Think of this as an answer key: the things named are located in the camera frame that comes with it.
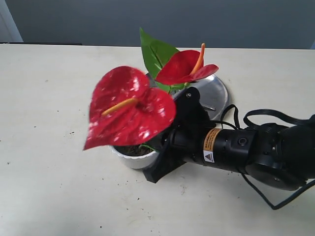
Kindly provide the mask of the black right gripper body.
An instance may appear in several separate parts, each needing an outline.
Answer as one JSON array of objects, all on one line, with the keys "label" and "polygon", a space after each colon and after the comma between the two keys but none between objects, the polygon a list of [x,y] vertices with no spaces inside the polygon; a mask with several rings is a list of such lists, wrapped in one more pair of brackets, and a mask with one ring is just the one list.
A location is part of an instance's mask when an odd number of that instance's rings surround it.
[{"label": "black right gripper body", "polygon": [[168,174],[190,162],[245,174],[256,137],[255,131],[244,129],[178,126],[169,132],[164,172]]}]

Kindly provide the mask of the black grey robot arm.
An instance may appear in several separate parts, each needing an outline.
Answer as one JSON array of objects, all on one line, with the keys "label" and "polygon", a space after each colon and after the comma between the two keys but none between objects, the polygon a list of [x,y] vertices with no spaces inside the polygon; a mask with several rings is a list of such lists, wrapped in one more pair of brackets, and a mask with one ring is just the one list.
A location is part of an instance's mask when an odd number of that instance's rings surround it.
[{"label": "black grey robot arm", "polygon": [[144,176],[156,183],[191,162],[248,175],[281,190],[296,190],[315,177],[315,119],[293,119],[282,113],[276,117],[289,126],[266,123],[221,129],[214,120],[175,126]]}]

